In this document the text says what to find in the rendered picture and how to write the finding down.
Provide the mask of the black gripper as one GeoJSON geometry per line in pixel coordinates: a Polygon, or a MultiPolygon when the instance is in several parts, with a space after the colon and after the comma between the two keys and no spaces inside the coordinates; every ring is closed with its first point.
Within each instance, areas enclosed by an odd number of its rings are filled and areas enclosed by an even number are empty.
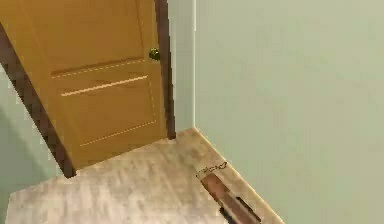
{"type": "Polygon", "coordinates": [[[225,169],[227,166],[227,161],[223,162],[220,165],[216,166],[211,166],[211,167],[204,167],[203,169],[199,170],[196,174],[196,177],[204,177],[205,175],[213,172],[216,169],[225,169]]]}

